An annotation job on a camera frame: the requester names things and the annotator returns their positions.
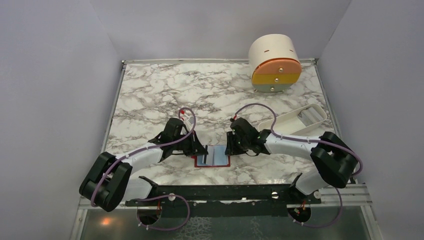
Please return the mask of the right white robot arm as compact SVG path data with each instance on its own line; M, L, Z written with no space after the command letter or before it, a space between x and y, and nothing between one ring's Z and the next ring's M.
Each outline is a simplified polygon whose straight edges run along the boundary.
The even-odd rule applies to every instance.
M289 199L296 204L327 186L345 188L359 163L353 151L332 132L318 137L277 136L270 129L258 131L244 118L233 119L226 133L225 154L236 156L249 151L255 156L282 154L313 162L315 168L299 174L289 187Z

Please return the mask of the red card holder wallet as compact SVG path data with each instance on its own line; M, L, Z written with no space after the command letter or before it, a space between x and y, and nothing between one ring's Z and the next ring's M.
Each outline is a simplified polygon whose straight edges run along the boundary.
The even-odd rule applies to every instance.
M207 155L192 156L195 168L224 168L231 166L229 155L225 154L225 145L205 145Z

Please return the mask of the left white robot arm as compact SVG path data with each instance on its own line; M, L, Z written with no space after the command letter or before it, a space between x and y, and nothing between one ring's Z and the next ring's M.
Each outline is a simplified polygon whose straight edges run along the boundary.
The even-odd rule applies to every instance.
M135 198L128 189L133 173L160 163L177 151L187 157L208 153L194 130L188 129L181 119L172 117L164 130L142 147L121 155L101 153L82 181L79 194L94 206L111 212L121 201Z

